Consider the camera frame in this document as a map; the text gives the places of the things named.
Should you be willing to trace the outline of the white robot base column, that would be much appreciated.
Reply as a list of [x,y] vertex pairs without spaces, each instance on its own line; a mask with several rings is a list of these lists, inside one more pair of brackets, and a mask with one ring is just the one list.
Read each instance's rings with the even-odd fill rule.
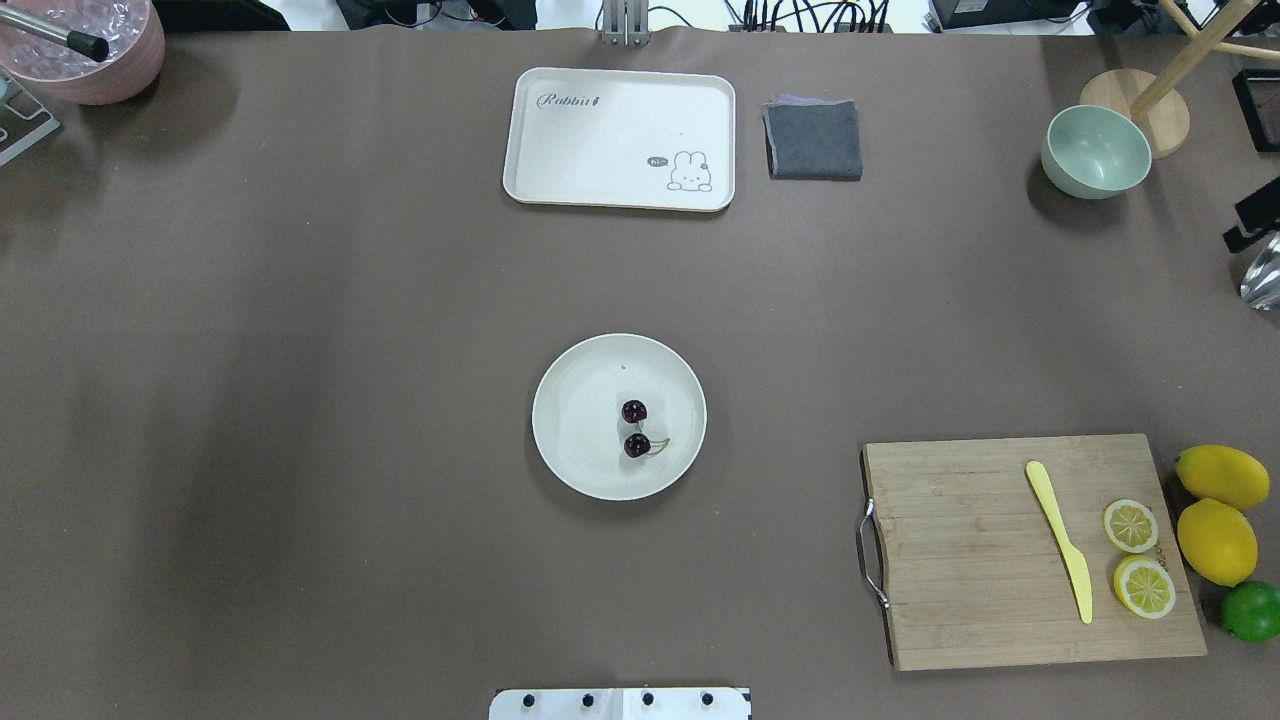
[[612,687],[506,689],[495,693],[489,719],[751,719],[745,688]]

